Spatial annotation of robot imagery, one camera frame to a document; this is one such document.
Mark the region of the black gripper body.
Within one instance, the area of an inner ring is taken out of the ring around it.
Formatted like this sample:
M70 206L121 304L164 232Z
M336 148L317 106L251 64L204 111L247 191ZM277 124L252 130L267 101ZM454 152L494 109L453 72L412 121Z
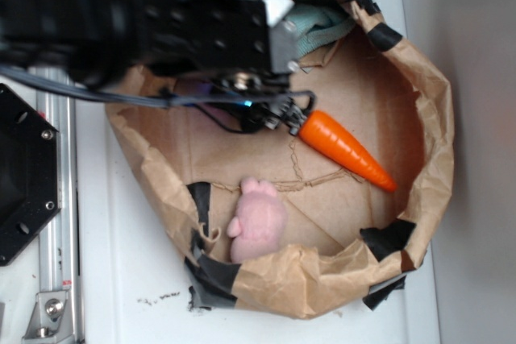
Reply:
M163 77L209 82L187 103L238 117L243 132L286 125L297 134L315 96L300 107L290 89L299 68L293 0L136 0L136 60Z

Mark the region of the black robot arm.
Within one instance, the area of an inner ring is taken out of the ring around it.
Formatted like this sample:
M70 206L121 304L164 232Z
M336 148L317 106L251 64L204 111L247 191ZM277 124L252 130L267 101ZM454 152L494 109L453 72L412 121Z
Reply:
M291 0L1 0L1 73L90 102L224 110L239 132L297 134L316 97Z

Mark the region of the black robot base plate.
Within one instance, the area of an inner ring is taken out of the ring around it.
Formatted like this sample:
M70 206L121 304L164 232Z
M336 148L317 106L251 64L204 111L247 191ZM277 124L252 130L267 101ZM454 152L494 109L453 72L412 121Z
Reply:
M1 84L1 265L6 267L60 210L58 130Z

